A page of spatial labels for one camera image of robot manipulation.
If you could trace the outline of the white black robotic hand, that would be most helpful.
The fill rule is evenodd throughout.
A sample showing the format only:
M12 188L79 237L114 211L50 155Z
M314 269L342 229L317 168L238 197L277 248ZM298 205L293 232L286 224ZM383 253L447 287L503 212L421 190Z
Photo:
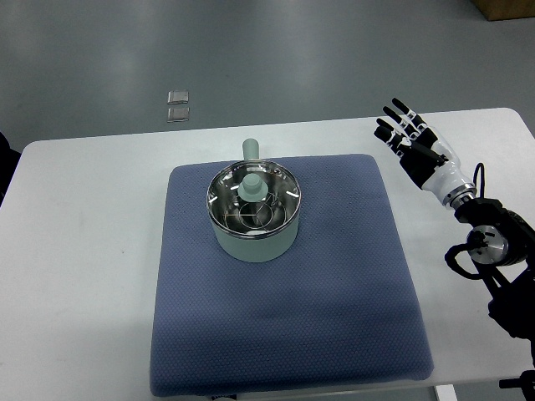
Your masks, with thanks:
M374 136L399 158L401 168L421 190L432 193L446 208L457 209L476 197L476 185L461 171L461 162L447 141L397 98L385 106L391 119L377 119Z

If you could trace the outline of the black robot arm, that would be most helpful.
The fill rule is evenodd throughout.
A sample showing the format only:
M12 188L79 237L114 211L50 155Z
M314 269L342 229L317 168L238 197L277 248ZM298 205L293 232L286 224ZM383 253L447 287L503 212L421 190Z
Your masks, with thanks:
M488 314L511 337L534 340L534 229L499 200L478 197L455 209L472 226L464 243L445 254L446 265L490 292Z

